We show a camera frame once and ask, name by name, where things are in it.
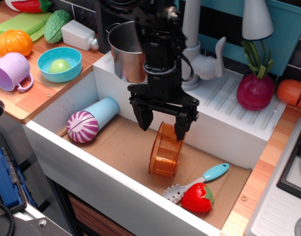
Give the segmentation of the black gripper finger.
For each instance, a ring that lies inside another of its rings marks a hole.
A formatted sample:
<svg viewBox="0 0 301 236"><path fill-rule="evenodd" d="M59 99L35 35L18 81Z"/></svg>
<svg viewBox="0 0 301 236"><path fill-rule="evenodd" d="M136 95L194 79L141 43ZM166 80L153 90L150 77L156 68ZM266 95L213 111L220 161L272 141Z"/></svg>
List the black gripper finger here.
<svg viewBox="0 0 301 236"><path fill-rule="evenodd" d="M184 139L186 132L188 132L190 129L191 123L192 119L188 116L187 113L179 113L176 116L175 134L177 141Z"/></svg>
<svg viewBox="0 0 301 236"><path fill-rule="evenodd" d="M147 106L142 106L136 103L132 105L136 120L143 131L146 131L152 120L153 112Z"/></svg>

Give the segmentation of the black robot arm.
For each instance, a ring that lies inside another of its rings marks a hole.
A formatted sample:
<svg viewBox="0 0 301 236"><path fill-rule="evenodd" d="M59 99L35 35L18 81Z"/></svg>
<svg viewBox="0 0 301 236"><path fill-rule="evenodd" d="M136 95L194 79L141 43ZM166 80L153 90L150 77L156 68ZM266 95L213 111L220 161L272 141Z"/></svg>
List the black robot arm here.
<svg viewBox="0 0 301 236"><path fill-rule="evenodd" d="M147 130L158 111L175 116L175 134L183 140L193 121L197 120L199 101L181 87L181 63L189 60L183 54L186 36L180 27L181 13L172 0L101 0L108 13L134 21L145 53L146 84L129 85L130 104L139 126Z"/></svg>

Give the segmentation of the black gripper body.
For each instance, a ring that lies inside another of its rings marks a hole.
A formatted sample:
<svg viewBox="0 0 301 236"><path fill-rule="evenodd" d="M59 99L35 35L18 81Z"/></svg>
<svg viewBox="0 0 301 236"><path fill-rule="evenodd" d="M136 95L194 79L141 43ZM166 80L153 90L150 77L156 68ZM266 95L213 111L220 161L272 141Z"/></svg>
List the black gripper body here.
<svg viewBox="0 0 301 236"><path fill-rule="evenodd" d="M183 91L182 77L175 68L159 70L146 67L145 72L146 84L128 86L131 105L136 103L173 116L187 113L192 121L197 120L199 101Z"/></svg>

